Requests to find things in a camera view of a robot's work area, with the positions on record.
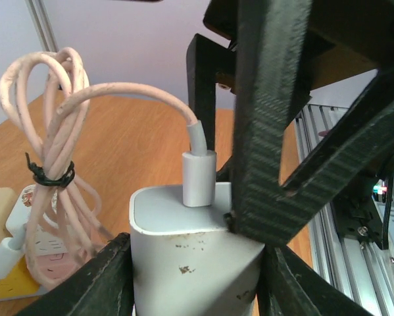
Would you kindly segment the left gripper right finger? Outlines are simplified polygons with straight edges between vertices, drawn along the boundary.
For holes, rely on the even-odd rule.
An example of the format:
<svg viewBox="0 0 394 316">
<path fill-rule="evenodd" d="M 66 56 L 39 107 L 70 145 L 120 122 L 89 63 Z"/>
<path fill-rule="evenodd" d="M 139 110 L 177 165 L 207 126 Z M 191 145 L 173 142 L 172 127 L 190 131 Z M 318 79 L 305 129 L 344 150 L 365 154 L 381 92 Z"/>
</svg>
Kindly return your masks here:
<svg viewBox="0 0 394 316">
<path fill-rule="evenodd" d="M 260 315 L 369 315 L 327 283 L 289 247 L 263 251 L 257 300 Z"/>
</svg>

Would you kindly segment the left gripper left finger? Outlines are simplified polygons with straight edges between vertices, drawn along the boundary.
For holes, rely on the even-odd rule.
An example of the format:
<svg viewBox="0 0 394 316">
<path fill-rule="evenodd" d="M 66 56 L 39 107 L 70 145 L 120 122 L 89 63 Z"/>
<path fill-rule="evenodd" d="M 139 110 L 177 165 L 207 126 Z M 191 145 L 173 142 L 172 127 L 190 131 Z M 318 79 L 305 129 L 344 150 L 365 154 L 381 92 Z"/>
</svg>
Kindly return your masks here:
<svg viewBox="0 0 394 316">
<path fill-rule="evenodd" d="M 133 283 L 130 235 L 120 233 L 70 278 L 17 315 L 131 315 Z"/>
</svg>

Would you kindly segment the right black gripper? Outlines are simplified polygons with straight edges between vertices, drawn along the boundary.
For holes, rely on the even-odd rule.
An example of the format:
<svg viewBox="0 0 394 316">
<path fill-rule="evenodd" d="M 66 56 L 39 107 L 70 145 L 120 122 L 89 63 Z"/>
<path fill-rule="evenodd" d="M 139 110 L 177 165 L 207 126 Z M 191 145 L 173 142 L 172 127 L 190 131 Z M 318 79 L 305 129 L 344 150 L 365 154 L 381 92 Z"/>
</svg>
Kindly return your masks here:
<svg viewBox="0 0 394 316">
<path fill-rule="evenodd" d="M 211 1 L 203 24 L 230 41 L 203 38 L 203 98 L 215 97 L 215 84 L 236 88 L 236 230 L 285 246 L 394 141 L 394 1 Z M 295 92 L 306 98 L 375 68 L 345 116 L 280 184 Z"/>
</svg>

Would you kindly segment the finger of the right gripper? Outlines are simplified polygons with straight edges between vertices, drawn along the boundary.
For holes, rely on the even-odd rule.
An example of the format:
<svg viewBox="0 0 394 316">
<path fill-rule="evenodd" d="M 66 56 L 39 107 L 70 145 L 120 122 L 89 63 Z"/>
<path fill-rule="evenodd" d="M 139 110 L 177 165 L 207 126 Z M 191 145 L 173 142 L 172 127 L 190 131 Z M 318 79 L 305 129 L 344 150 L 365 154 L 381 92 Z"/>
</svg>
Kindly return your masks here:
<svg viewBox="0 0 394 316">
<path fill-rule="evenodd" d="M 235 52 L 201 34 L 187 48 L 188 103 L 202 122 L 209 150 L 215 148 L 216 84 L 234 88 L 235 64 Z"/>
</svg>

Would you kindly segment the pink cube adapter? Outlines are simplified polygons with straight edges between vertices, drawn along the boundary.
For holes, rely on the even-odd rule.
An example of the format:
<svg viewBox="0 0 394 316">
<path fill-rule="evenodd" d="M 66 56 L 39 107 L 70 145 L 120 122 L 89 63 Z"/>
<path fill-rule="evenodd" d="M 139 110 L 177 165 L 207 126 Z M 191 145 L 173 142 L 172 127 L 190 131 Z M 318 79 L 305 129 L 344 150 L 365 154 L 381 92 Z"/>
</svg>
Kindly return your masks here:
<svg viewBox="0 0 394 316">
<path fill-rule="evenodd" d="M 35 255 L 40 271 L 54 281 L 70 277 L 78 268 L 62 240 L 54 236 L 40 237 L 35 241 Z"/>
</svg>

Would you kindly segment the small white charger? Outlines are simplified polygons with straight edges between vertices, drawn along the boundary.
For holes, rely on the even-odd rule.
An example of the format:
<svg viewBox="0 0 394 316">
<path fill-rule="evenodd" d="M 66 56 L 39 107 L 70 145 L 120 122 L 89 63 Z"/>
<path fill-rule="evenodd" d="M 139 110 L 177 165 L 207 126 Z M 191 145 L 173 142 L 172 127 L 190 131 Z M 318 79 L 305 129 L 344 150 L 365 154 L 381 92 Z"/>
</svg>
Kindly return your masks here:
<svg viewBox="0 0 394 316">
<path fill-rule="evenodd" d="M 130 198 L 131 315 L 249 315 L 264 246 L 227 229 L 230 183 L 216 181 L 216 153 L 207 148 L 201 121 L 153 86 L 91 85 L 80 55 L 69 47 L 22 56 L 0 79 L 1 108 L 40 158 L 40 164 L 27 163 L 36 183 L 30 218 L 0 242 L 0 280 L 23 257 L 47 293 L 71 277 L 54 281 L 40 271 L 38 226 L 62 240 L 75 272 L 116 238 L 97 219 L 101 198 L 72 161 L 91 99 L 116 93 L 171 106 L 185 119 L 190 140 L 180 185 L 142 188 Z"/>
</svg>

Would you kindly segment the blue power strip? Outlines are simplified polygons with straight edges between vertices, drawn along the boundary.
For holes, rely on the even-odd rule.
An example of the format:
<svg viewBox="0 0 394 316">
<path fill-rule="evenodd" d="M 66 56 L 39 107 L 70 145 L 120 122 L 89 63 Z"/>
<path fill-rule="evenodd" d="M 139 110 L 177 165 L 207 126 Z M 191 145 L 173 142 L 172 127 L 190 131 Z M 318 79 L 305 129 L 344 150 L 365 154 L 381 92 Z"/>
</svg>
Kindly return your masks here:
<svg viewBox="0 0 394 316">
<path fill-rule="evenodd" d="M 39 290 L 33 294 L 26 294 L 26 295 L 18 295 L 18 296 L 9 296 L 7 298 L 0 298 L 0 302 L 5 302 L 5 301 L 11 301 L 11 300 L 20 300 L 20 299 L 25 299 L 25 298 L 33 298 L 33 297 L 38 297 L 42 296 L 47 293 L 47 290 L 44 287 L 40 287 Z"/>
</svg>

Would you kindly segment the white cube socket adapter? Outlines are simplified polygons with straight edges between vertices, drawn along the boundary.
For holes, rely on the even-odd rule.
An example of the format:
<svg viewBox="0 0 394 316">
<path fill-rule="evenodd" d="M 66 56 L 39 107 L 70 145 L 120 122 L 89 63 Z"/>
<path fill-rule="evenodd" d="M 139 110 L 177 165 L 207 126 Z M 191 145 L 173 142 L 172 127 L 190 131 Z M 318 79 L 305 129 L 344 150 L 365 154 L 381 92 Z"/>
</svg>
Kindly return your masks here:
<svg viewBox="0 0 394 316">
<path fill-rule="evenodd" d="M 23 224 L 26 224 L 30 218 L 35 188 L 36 185 L 31 184 L 21 191 L 10 215 L 7 218 L 5 227 L 12 235 L 18 232 L 19 228 Z M 55 237 L 54 235 L 46 232 L 42 227 L 38 226 L 36 233 L 36 245 L 39 246 L 40 249 L 44 249 L 45 246 L 49 246 L 51 248 L 56 247 L 59 249 L 62 248 L 63 242 L 60 238 Z"/>
</svg>

